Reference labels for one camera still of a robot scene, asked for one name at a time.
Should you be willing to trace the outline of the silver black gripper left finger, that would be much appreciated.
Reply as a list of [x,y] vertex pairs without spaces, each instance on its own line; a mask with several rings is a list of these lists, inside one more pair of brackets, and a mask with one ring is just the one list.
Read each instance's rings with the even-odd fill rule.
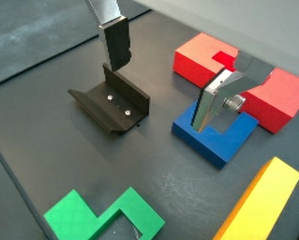
[[99,24],[110,69],[116,71],[131,59],[130,20],[122,15],[116,0],[86,0],[86,3]]

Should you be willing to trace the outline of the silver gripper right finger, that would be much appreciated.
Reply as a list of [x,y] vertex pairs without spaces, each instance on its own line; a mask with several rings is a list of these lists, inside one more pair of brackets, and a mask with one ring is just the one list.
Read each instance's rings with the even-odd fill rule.
[[222,69],[200,90],[191,126],[200,132],[211,118],[227,108],[237,112],[245,104],[243,92],[261,85],[274,70],[274,65],[239,51],[234,71]]

